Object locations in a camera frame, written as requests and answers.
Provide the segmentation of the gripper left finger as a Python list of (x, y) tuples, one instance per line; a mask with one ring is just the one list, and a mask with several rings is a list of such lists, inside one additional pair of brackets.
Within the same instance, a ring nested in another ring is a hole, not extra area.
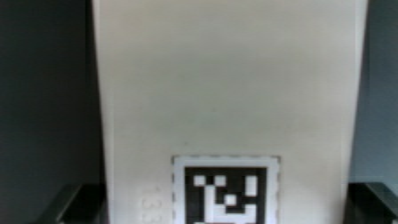
[(103, 184), (68, 184), (62, 187), (36, 224), (109, 224)]

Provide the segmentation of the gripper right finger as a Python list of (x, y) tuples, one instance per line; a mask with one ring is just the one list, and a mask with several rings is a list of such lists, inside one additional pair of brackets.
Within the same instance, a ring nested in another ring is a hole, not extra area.
[(343, 224), (398, 224), (398, 196), (384, 183), (348, 184)]

